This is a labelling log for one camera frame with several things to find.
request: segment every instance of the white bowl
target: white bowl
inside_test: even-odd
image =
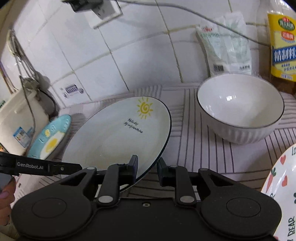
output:
[[[206,80],[197,92],[202,118],[220,137],[247,144],[268,136],[284,113],[284,100],[269,82],[246,74]]]

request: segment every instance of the plastic bag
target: plastic bag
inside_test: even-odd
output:
[[[226,14],[215,21],[246,34],[241,12]],[[211,76],[222,72],[252,73],[251,52],[246,38],[206,20],[196,30],[207,52]]]

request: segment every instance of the sticker label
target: sticker label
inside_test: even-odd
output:
[[[19,127],[16,132],[13,134],[14,138],[17,139],[17,141],[26,148],[28,146],[28,143],[30,141],[30,137],[28,134],[23,130],[23,128]]]
[[[70,96],[73,96],[78,93],[80,93],[80,94],[84,93],[84,89],[78,88],[77,85],[75,85],[75,84],[69,85],[69,86],[65,87],[65,89],[60,88],[60,90],[63,91],[63,96],[65,98],[69,98]]]

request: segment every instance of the fingernail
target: fingernail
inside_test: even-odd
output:
[[[7,198],[8,195],[9,195],[9,192],[8,191],[4,191],[4,192],[0,193],[0,199]]]

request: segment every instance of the white tile wall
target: white tile wall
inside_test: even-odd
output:
[[[42,63],[42,70],[51,83],[72,71],[47,25],[37,33],[29,48],[36,60]]]
[[[257,10],[260,6],[260,0],[229,0],[232,11],[241,11],[246,22],[254,22],[257,17]]]
[[[48,25],[72,69],[108,53],[98,29],[92,29],[83,13],[75,13],[64,4],[48,21]]]
[[[29,46],[45,21],[38,2],[36,0],[29,2],[15,24],[17,38],[24,49]]]
[[[93,101],[127,91],[110,54],[78,69],[76,75]]]
[[[77,88],[81,91],[76,91],[73,94],[68,94],[65,88],[71,85],[76,85]],[[56,91],[56,93],[60,96],[65,106],[70,106],[70,105],[90,101],[85,89],[83,88],[83,86],[77,79],[76,75],[74,74],[69,75],[64,79],[58,81],[53,85],[53,88]]]
[[[2,76],[0,75],[0,101],[5,100],[7,101],[10,97],[10,92],[8,90],[8,88],[6,87],[6,84],[2,78]]]
[[[206,58],[194,28],[171,33],[184,82],[201,82],[208,78]]]
[[[158,7],[129,4],[122,12],[123,16],[100,27],[110,49],[166,31]]]
[[[230,12],[230,2],[233,11],[242,11],[245,21],[252,23],[261,23],[262,13],[270,8],[268,0],[157,2],[182,5],[210,18]],[[62,108],[125,92],[127,87],[132,90],[154,84],[200,82],[207,78],[203,47],[192,28],[200,23],[200,17],[174,8],[120,5],[124,6],[123,16],[93,30],[83,13],[74,13],[60,0],[26,3],[16,0],[1,31],[0,44],[14,23],[26,54],[36,70],[48,78],[48,91]],[[173,30],[170,36],[165,24]],[[247,35],[266,40],[266,27],[249,25]],[[268,74],[269,49],[251,42],[250,47],[253,70]],[[1,61],[12,82],[20,87],[15,60],[7,48],[2,52]],[[64,88],[71,84],[84,91],[65,98]],[[0,87],[0,98],[4,98],[5,85],[1,82]]]
[[[180,83],[168,35],[138,41],[114,51],[113,56],[130,90],[154,84]]]
[[[49,19],[63,4],[60,0],[38,0],[38,3],[46,19]]]
[[[197,1],[197,0],[158,0],[157,2],[169,2],[190,8],[199,12],[207,17],[215,18],[230,12],[228,0],[210,0],[210,1]],[[169,29],[184,27],[188,25],[199,24],[201,18],[181,9],[172,7],[160,7],[164,20]]]
[[[8,74],[11,82],[13,83],[13,85],[16,88],[20,88],[21,87],[20,78],[19,78],[20,74],[17,69],[15,59],[12,56],[12,54],[10,53],[10,51],[8,50],[7,45],[4,47],[4,50],[2,52],[1,62],[3,63],[3,66],[5,67],[5,70]]]

